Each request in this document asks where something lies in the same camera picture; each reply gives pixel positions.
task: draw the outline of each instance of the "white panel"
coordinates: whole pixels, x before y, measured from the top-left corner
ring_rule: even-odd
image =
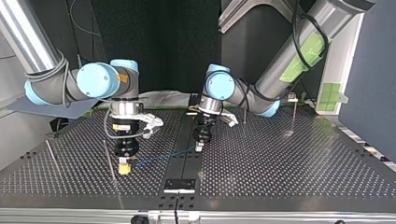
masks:
[[[15,55],[6,39],[0,33],[0,59]]]
[[[24,69],[16,57],[0,59],[0,107],[23,95]]]
[[[340,83],[340,92],[344,94],[355,55],[356,46],[361,32],[363,14],[355,16],[354,19],[335,37],[332,41],[327,61],[323,71],[323,78],[318,93],[318,103],[322,94],[323,83]],[[339,103],[335,112],[318,111],[320,115],[338,115],[341,104]]]
[[[39,145],[53,118],[13,113],[0,119],[0,170]]]

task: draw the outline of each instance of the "black gray metal platform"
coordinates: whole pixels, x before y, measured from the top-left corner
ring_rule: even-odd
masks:
[[[230,111],[241,120],[242,110]],[[161,157],[128,176],[116,174],[116,182],[100,111],[50,141],[56,160],[43,143],[0,171],[0,207],[396,214],[396,174],[326,119],[297,111],[294,122],[290,108],[271,119],[248,114],[247,124],[232,128],[219,121],[202,154]],[[140,139],[139,158],[194,146],[192,117],[149,112],[164,126]],[[194,194],[163,193],[166,179],[180,178],[197,181]]]

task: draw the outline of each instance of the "yellow object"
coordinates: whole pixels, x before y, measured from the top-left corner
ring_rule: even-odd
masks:
[[[128,175],[131,173],[131,164],[127,162],[120,162],[119,173],[120,175]]]
[[[321,59],[319,55],[323,51],[323,49],[324,49],[323,37],[319,34],[312,33],[308,37],[308,39],[306,39],[305,43],[301,47],[301,53],[303,54],[308,64],[314,66]],[[279,80],[284,82],[292,82],[302,72],[306,72],[306,71],[308,71],[308,68],[305,67],[300,57],[296,55]]]
[[[116,131],[130,131],[130,130],[131,130],[131,126],[129,126],[129,125],[113,124],[113,130],[116,130]]]
[[[121,82],[126,82],[128,80],[128,76],[124,75],[124,74],[117,74],[117,78],[119,79],[119,81]]]

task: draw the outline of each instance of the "light blue robot joint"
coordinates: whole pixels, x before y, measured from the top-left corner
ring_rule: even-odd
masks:
[[[132,61],[132,60],[113,59],[113,60],[111,60],[110,65],[118,66],[118,67],[126,67],[126,68],[136,71],[136,73],[139,74],[139,66],[138,66],[137,62]]]
[[[230,76],[230,68],[210,64],[206,72],[209,77],[206,78],[205,89],[210,97],[216,100],[227,100],[235,91],[235,83]]]
[[[91,98],[107,98],[120,87],[117,70],[106,63],[88,63],[78,70],[78,88]]]
[[[280,107],[280,101],[278,100],[275,101],[269,109],[257,115],[266,118],[271,118],[274,114],[276,114],[276,111],[279,109],[279,107]]]
[[[27,98],[35,105],[51,105],[47,101],[41,99],[40,96],[38,96],[35,91],[33,90],[32,83],[27,80],[24,84],[25,88],[25,94]]]

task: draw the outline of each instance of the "black curtain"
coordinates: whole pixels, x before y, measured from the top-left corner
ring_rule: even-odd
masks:
[[[109,60],[139,63],[140,92],[201,92],[220,61],[220,0],[92,0]]]

